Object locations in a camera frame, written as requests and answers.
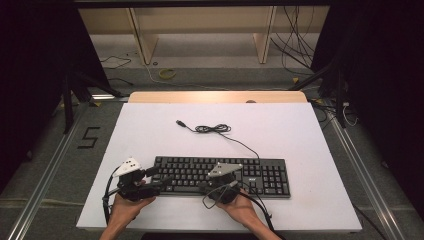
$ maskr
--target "white tabletop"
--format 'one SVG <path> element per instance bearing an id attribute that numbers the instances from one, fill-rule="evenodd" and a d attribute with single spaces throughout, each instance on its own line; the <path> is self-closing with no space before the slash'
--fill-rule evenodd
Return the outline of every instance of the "white tabletop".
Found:
<path id="1" fill-rule="evenodd" d="M 218 134 L 192 133 L 176 120 L 192 129 L 227 124 L 232 128 L 227 136 L 243 142 L 260 157 L 286 160 L 291 198 L 263 200 L 276 230 L 362 229 L 309 103 L 124 104 L 77 227 L 106 227 L 101 201 L 106 183 L 128 157 L 143 168 L 152 167 L 156 156 L 256 157 L 236 142 Z M 111 189 L 116 184 L 114 179 Z M 264 221 L 259 208 L 256 211 Z M 157 197 L 128 228 L 146 232 L 246 231 L 223 210 L 206 209 L 202 197 L 169 196 Z"/>

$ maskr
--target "black keyboard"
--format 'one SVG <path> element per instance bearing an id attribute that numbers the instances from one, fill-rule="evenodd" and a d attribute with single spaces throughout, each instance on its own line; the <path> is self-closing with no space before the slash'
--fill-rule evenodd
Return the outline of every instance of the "black keyboard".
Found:
<path id="1" fill-rule="evenodd" d="M 208 173 L 217 163 L 242 164 L 243 168 L 234 172 L 240 187 L 254 197 L 289 198 L 290 188 L 284 159 L 257 158 L 203 158 L 203 157 L 165 157 L 158 156 L 155 166 L 159 174 L 152 176 L 152 182 L 173 176 L 161 195 L 198 196 L 204 193 L 198 187 L 208 182 Z"/>

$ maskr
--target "floor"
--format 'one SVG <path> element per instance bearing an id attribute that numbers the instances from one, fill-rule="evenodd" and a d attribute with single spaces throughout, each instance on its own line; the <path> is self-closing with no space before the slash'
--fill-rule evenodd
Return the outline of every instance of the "floor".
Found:
<path id="1" fill-rule="evenodd" d="M 305 36 L 312 47 L 317 38 L 317 34 Z M 278 36 L 273 39 L 282 43 Z M 211 87 L 287 89 L 296 79 L 304 79 L 310 73 L 298 62 L 282 57 L 273 44 L 267 63 L 259 64 L 249 34 L 163 35 L 147 68 L 141 65 L 132 36 L 92 36 L 92 40 L 100 60 L 104 61 L 112 87 L 125 92 Z M 172 80 L 160 78 L 159 71 L 166 68 L 175 71 Z M 316 82 L 303 91 L 308 98 L 319 98 L 318 86 Z M 102 94 L 97 89 L 92 92 Z M 322 101 L 322 104 L 332 103 L 332 99 Z M 96 100 L 96 103 L 78 105 L 75 100 L 77 127 L 68 135 L 62 134 L 64 111 L 58 106 L 32 150 L 32 160 L 21 165 L 0 195 L 0 239 L 10 236 L 15 223 L 25 217 L 23 210 L 27 210 L 28 203 L 37 194 L 42 197 L 36 203 L 39 207 L 30 211 L 27 228 L 21 234 L 24 239 L 95 239 L 100 236 L 98 231 L 77 229 L 75 225 L 124 102 Z M 384 159 L 360 120 L 355 125 L 355 115 L 348 115 L 349 123 L 354 126 L 347 124 L 346 129 L 340 129 L 331 113 L 317 108 L 316 115 L 352 203 L 387 239 L 424 239 L 423 221 L 390 170 L 382 164 Z M 95 148 L 78 148 L 87 144 L 83 137 L 87 129 L 93 127 L 98 139 Z M 44 182 L 44 187 L 40 187 L 40 182 Z M 283 235 L 287 239 L 383 239 L 364 216 L 358 213 L 358 218 L 363 224 L 359 233 L 286 232 Z M 126 231 L 120 239 L 139 239 L 140 236 L 139 232 Z"/>

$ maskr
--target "desk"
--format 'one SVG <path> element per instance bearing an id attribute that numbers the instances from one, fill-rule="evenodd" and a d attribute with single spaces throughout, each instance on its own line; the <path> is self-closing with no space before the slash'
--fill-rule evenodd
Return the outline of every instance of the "desk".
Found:
<path id="1" fill-rule="evenodd" d="M 258 103 L 243 103 L 246 99 Z M 277 103 L 285 99 L 288 102 Z M 189 126 L 226 123 L 232 127 L 232 138 L 255 149 L 261 157 L 286 159 L 291 199 L 264 200 L 273 213 L 276 230 L 361 230 L 314 111 L 301 92 L 134 93 L 120 113 L 77 227 L 96 230 L 106 226 L 101 198 L 113 169 L 129 156 L 145 168 L 153 166 L 157 155 L 254 157 L 219 135 L 199 136 L 178 127 L 177 119 Z M 260 210 L 256 211 L 264 221 Z M 224 211 L 206 209 L 202 197 L 169 196 L 157 197 L 128 229 L 246 231 Z"/>

